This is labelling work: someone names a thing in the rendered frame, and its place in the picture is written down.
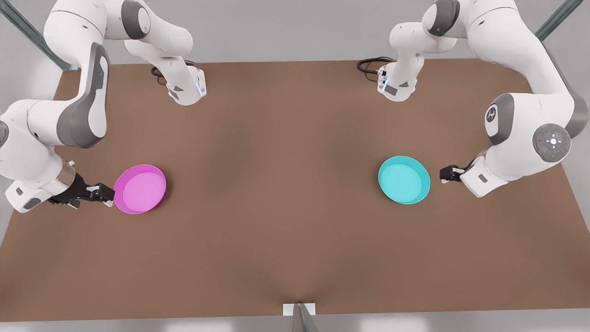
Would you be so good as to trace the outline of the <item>silver frame post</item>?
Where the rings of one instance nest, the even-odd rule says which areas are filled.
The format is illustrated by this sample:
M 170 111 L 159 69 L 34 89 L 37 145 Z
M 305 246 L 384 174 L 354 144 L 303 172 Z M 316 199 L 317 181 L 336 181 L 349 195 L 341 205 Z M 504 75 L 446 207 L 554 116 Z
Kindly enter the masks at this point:
M 292 316 L 291 332 L 320 332 L 314 321 L 315 303 L 283 304 L 283 315 Z
M 564 2 L 544 21 L 535 36 L 544 41 L 584 0 L 564 0 Z
M 8 0 L 0 0 L 0 13 L 62 71 L 77 71 L 79 69 L 59 58 L 48 47 L 43 35 Z

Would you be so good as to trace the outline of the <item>blue plate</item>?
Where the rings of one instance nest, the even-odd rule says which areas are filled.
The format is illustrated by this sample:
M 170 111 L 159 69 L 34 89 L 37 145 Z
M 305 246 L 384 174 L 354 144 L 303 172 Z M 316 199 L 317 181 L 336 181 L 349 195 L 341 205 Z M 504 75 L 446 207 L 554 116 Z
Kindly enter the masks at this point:
M 426 198 L 431 178 L 425 166 L 406 156 L 395 156 L 382 163 L 378 171 L 381 191 L 400 204 L 417 204 Z

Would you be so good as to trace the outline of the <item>pink plate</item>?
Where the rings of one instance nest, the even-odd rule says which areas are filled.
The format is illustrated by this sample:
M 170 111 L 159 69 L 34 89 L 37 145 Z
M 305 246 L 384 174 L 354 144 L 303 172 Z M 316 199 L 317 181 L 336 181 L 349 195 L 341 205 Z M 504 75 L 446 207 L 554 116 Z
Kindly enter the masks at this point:
M 114 204 L 119 210 L 141 214 L 160 204 L 166 193 L 166 178 L 156 166 L 136 165 L 117 178 L 114 191 Z

